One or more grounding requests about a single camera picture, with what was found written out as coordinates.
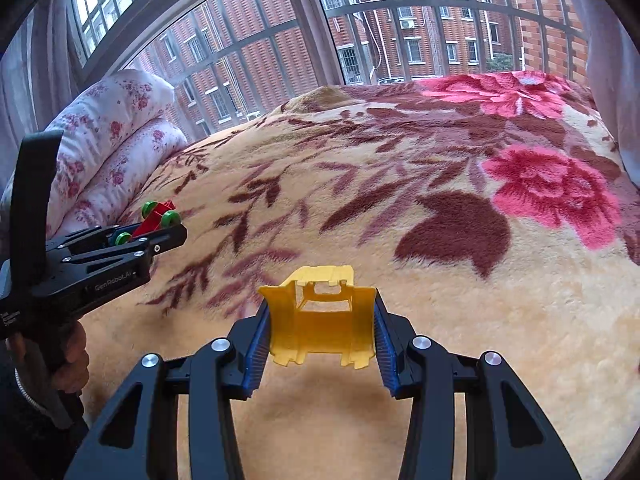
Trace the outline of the person's left hand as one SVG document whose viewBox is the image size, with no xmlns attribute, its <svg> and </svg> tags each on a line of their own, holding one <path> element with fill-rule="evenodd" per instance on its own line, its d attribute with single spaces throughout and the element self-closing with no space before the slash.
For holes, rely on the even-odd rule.
<svg viewBox="0 0 640 480">
<path fill-rule="evenodd" d="M 64 327 L 54 334 L 58 350 L 63 353 L 64 361 L 54 373 L 38 377 L 38 366 L 28 362 L 30 340 L 17 333 L 6 338 L 6 350 L 17 368 L 17 374 L 25 390 L 35 396 L 41 384 L 49 385 L 53 390 L 67 394 L 81 393 L 89 380 L 90 358 L 87 352 L 87 335 L 78 321 Z"/>
</svg>

